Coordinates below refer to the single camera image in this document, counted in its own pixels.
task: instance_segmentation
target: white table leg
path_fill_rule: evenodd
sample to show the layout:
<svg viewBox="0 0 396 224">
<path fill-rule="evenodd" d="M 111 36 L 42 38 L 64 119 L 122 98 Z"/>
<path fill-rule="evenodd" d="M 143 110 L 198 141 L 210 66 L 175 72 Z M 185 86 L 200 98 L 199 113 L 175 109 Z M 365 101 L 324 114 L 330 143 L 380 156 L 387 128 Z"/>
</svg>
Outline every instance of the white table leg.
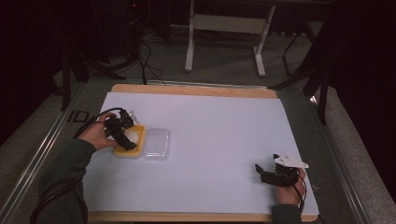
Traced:
<svg viewBox="0 0 396 224">
<path fill-rule="evenodd" d="M 192 71 L 192 60 L 194 58 L 194 0 L 190 0 L 190 30 L 189 30 L 189 46 L 187 47 L 186 72 Z"/>
<path fill-rule="evenodd" d="M 268 13 L 268 16 L 262 27 L 262 38 L 260 39 L 259 46 L 253 48 L 254 58 L 256 59 L 256 66 L 257 66 L 257 71 L 259 73 L 259 77 L 265 76 L 264 64 L 262 62 L 262 46 L 264 45 L 265 38 L 268 35 L 268 30 L 270 29 L 271 20 L 274 15 L 275 8 L 276 8 L 275 6 L 271 7 L 270 12 Z"/>
</svg>

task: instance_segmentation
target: transparent box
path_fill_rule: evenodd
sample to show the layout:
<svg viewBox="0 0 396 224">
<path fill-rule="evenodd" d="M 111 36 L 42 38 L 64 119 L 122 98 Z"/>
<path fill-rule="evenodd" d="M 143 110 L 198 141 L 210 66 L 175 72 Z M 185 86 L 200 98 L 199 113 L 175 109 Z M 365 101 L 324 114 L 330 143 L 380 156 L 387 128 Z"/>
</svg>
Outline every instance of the transparent box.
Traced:
<svg viewBox="0 0 396 224">
<path fill-rule="evenodd" d="M 169 154 L 169 138 L 169 130 L 149 129 L 146 133 L 143 158 L 147 161 L 166 161 Z"/>
</svg>

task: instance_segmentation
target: person's left hand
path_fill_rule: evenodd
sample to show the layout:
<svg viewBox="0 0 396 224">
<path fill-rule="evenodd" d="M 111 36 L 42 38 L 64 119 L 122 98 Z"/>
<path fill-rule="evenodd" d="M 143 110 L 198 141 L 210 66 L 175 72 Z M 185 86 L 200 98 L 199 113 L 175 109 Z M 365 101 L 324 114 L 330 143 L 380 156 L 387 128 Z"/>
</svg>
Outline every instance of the person's left hand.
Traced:
<svg viewBox="0 0 396 224">
<path fill-rule="evenodd" d="M 117 147 L 117 142 L 108 139 L 105 135 L 105 120 L 111 116 L 116 115 L 113 113 L 105 113 L 98 121 L 90 125 L 78 138 L 93 144 L 96 150 L 105 147 Z"/>
</svg>

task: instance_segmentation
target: sleeve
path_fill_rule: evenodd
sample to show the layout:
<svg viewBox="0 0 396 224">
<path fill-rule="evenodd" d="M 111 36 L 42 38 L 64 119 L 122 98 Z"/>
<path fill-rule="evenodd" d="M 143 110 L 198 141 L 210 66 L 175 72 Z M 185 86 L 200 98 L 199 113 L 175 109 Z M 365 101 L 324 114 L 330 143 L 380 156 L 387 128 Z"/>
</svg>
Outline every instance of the sleeve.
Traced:
<svg viewBox="0 0 396 224">
<path fill-rule="evenodd" d="M 60 192 L 68 186 L 75 187 L 42 207 L 36 223 L 86 223 L 88 209 L 84 201 L 81 180 L 95 152 L 94 146 L 81 139 L 66 142 L 56 158 L 50 162 L 39 179 L 39 201 Z"/>
<path fill-rule="evenodd" d="M 272 218 L 275 224 L 301 224 L 301 214 L 297 205 L 280 204 L 272 207 Z"/>
</svg>

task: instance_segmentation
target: hand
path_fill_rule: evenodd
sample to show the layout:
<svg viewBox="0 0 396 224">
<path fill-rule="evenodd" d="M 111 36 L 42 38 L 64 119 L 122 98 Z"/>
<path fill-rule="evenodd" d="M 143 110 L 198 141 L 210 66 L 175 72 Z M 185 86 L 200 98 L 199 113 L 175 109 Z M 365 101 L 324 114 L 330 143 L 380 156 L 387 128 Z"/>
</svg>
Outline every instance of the hand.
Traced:
<svg viewBox="0 0 396 224">
<path fill-rule="evenodd" d="M 305 186 L 303 184 L 305 172 L 303 169 L 298 168 L 298 173 L 301 178 L 299 177 L 295 187 L 303 197 L 305 194 Z M 298 206 L 300 203 L 300 197 L 293 187 L 276 187 L 276 199 L 280 204 L 295 204 Z"/>
<path fill-rule="evenodd" d="M 117 142 L 108 139 L 105 135 L 105 120 L 110 116 L 116 115 L 113 113 L 105 113 L 98 121 L 90 125 L 78 138 L 93 144 L 96 150 L 105 147 L 117 147 Z"/>
</svg>

